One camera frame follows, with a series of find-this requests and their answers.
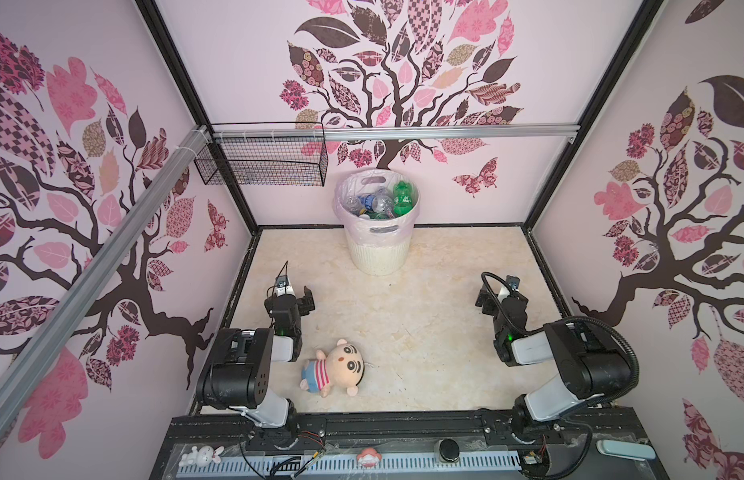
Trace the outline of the green bottle yellow cap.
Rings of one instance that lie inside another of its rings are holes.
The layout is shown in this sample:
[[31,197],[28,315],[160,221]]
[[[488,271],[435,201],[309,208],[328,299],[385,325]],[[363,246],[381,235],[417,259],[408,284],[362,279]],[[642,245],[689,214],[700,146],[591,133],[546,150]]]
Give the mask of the green bottle yellow cap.
[[410,182],[399,181],[393,189],[393,213],[396,217],[408,214],[415,206],[414,187]]

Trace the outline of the tall clear bottle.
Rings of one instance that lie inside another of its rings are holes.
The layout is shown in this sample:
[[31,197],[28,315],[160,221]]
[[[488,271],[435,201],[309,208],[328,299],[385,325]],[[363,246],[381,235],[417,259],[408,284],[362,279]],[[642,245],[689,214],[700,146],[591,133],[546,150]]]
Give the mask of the tall clear bottle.
[[372,193],[348,196],[342,201],[342,206],[347,212],[372,220],[394,218],[393,205],[392,192],[386,188],[379,188]]

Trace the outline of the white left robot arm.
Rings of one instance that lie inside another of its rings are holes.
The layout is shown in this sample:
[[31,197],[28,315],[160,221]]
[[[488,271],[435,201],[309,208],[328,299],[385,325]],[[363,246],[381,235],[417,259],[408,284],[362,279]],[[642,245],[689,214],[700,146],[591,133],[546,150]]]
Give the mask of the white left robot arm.
[[291,400],[269,387],[274,363],[298,360],[302,318],[315,309],[309,288],[297,297],[289,286],[275,287],[264,306],[272,325],[218,332],[198,380],[195,397],[201,406],[234,411],[268,432],[277,442],[298,436],[297,413]]

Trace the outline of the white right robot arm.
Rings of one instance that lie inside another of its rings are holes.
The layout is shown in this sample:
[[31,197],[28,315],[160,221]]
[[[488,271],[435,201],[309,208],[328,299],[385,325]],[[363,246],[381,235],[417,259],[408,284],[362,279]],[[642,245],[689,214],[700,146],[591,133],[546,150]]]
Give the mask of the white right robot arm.
[[570,316],[527,328],[528,298],[518,279],[480,274],[476,306],[493,322],[493,347],[508,367],[552,362],[556,374],[538,389],[514,401],[510,428],[530,442],[544,428],[582,408],[612,402],[639,383],[638,357],[612,326],[587,316]]

